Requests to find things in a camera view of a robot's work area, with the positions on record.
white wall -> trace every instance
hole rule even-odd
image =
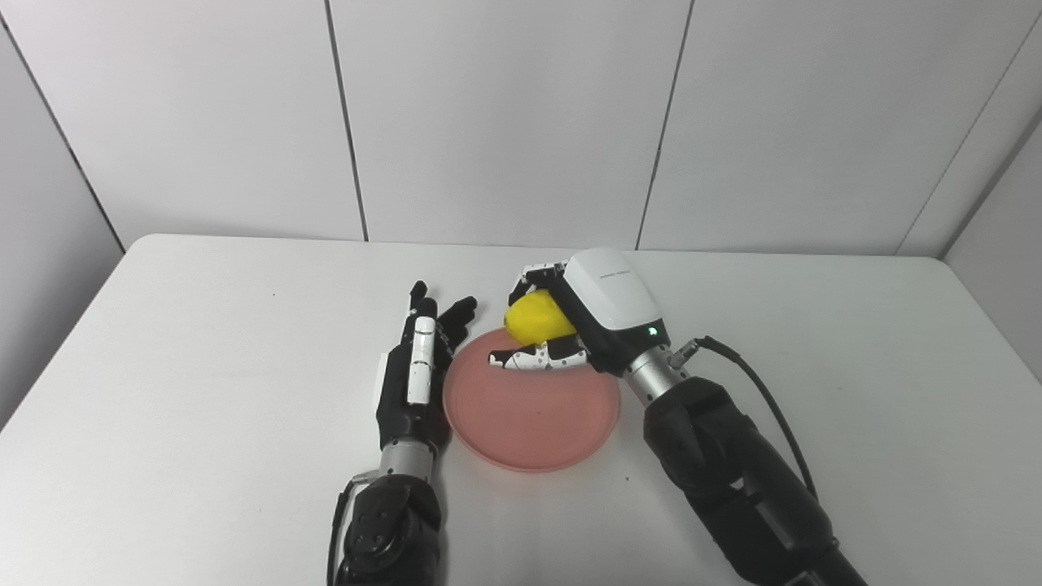
[[[944,260],[1042,380],[1042,129]]]
[[[1040,0],[697,0],[641,248],[893,254],[932,195],[962,218],[976,193],[935,188],[1040,13]],[[1038,87],[1012,101],[1029,108],[1042,67],[1027,66]],[[1003,107],[1014,123],[976,154],[993,158],[983,180],[1025,122]],[[936,254],[957,224],[915,251]]]
[[[361,239],[322,0],[0,0],[124,244]]]
[[[333,0],[370,238],[632,248],[689,0]]]
[[[1042,0],[0,9],[127,244],[936,255],[1042,101]]]
[[[0,426],[120,255],[0,29]]]

yellow fruit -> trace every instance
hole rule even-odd
[[[515,301],[503,316],[503,325],[525,346],[575,334],[575,326],[545,289],[537,289]]]

silver cylinder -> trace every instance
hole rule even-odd
[[[683,366],[673,368],[669,365],[672,356],[669,347],[655,346],[637,357],[622,374],[644,407],[688,379],[688,372]]]
[[[435,469],[435,453],[429,445],[416,440],[392,440],[380,455],[380,475],[408,474],[430,482]]]

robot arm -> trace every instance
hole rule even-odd
[[[550,292],[589,363],[637,393],[645,441],[739,576],[763,586],[865,586],[840,553],[813,485],[800,482],[723,387],[684,368],[699,342],[747,368],[737,352],[712,338],[673,352],[658,306],[615,250],[585,250],[523,274],[511,301],[531,287]]]
[[[436,319],[438,304],[427,297],[423,282],[410,298],[376,409],[380,467],[352,479],[338,500],[326,576],[330,586],[437,581],[442,513],[430,481],[449,436],[442,385],[477,302],[467,297]]]

plate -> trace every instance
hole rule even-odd
[[[489,351],[518,347],[503,328],[461,349],[445,379],[456,439],[497,466],[523,472],[567,468],[597,451],[619,418],[619,387],[590,366],[504,370]]]

